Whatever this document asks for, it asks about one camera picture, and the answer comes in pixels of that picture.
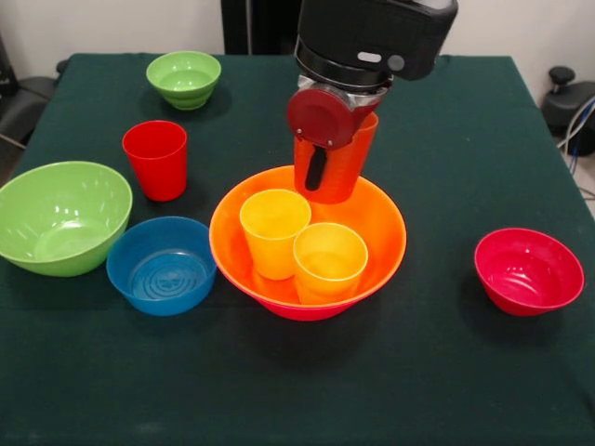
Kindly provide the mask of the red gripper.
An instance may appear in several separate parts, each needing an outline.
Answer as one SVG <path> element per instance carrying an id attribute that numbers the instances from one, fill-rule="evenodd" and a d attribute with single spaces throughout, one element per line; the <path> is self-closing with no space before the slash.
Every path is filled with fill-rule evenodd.
<path id="1" fill-rule="evenodd" d="M 303 88 L 289 100 L 287 119 L 293 134 L 313 145 L 305 189 L 320 189 L 327 149 L 348 145 L 364 119 L 377 107 L 377 98 L 333 88 Z"/>

